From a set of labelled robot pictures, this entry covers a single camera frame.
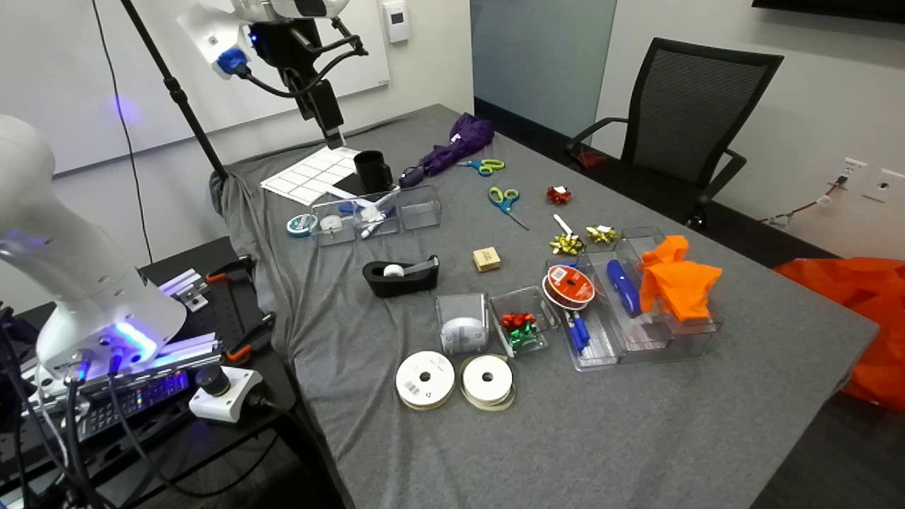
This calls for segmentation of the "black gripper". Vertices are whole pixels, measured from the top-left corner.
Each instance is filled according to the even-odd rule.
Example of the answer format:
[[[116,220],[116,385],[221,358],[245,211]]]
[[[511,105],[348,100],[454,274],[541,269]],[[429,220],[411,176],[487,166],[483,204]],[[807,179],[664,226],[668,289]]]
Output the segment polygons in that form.
[[[297,96],[300,112],[314,118],[329,148],[341,145],[341,112],[329,80],[289,74],[289,91]]]

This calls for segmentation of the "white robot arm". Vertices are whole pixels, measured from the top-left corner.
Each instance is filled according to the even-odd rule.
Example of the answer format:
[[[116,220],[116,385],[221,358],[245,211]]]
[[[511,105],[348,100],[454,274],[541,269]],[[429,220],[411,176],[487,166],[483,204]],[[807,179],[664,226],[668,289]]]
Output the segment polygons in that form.
[[[186,308],[145,282],[122,248],[53,194],[53,151],[42,134],[0,117],[3,261],[42,285],[56,308],[36,336],[53,377],[109,358],[152,363],[184,329]]]

